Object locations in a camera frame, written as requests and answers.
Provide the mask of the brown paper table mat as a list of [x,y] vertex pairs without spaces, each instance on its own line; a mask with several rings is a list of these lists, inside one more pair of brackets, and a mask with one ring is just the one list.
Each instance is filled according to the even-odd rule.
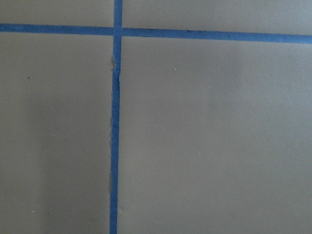
[[[115,0],[0,24],[114,26]],[[123,0],[122,28],[312,36],[309,0]],[[110,234],[113,36],[0,32],[0,231]],[[309,234],[312,44],[122,37],[117,234]]]

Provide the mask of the blue tape strip lengthwise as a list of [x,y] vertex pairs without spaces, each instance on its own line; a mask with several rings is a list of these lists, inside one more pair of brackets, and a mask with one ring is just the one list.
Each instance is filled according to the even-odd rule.
[[111,191],[109,233],[117,233],[120,72],[122,46],[122,0],[114,1],[112,109],[111,109]]

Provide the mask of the blue tape strip crosswise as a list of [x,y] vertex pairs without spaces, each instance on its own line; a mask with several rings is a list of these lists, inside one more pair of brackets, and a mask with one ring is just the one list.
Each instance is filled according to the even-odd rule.
[[[0,31],[14,33],[113,36],[115,29],[113,27],[97,27],[97,26],[2,23],[0,25]],[[310,35],[289,35],[289,34],[270,34],[270,33],[122,28],[117,29],[117,34],[121,35],[122,37],[235,40],[235,41],[257,41],[257,42],[298,43],[298,44],[312,43],[312,37]]]

